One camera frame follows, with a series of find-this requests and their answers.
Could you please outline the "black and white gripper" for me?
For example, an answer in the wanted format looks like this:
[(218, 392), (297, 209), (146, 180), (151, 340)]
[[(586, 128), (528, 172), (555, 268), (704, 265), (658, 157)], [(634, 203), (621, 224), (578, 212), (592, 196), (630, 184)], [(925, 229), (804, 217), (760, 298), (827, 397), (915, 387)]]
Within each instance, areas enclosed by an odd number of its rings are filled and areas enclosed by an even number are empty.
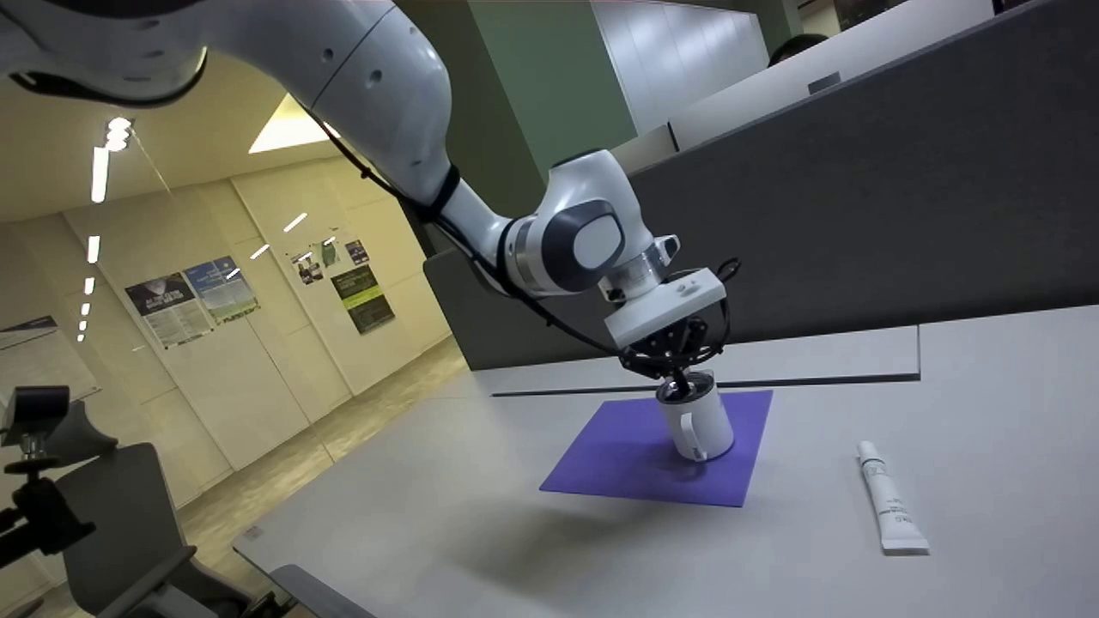
[(694, 365), (704, 365), (726, 343), (726, 329), (704, 321), (707, 311), (727, 304), (726, 281), (699, 268), (674, 281), (658, 281), (655, 276), (606, 281), (601, 292), (613, 304), (606, 329), (618, 360), (634, 375), (655, 375), (658, 400), (674, 392), (671, 375), (680, 375), (684, 392), (699, 392)]

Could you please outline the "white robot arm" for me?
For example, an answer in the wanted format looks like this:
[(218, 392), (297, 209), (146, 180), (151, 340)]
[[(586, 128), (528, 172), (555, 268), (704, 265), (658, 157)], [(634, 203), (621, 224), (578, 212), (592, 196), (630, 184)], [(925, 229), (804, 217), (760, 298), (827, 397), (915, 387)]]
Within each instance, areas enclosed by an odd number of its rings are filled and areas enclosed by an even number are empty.
[(492, 288), (536, 311), (594, 288), (624, 370), (665, 402), (704, 397), (726, 332), (726, 281), (674, 265), (621, 162), (594, 149), (555, 167), (538, 208), (496, 212), (446, 155), (450, 74), (395, 0), (0, 0), (0, 70), (46, 96), (164, 108), (210, 57), (274, 78), (407, 212), (442, 229)]

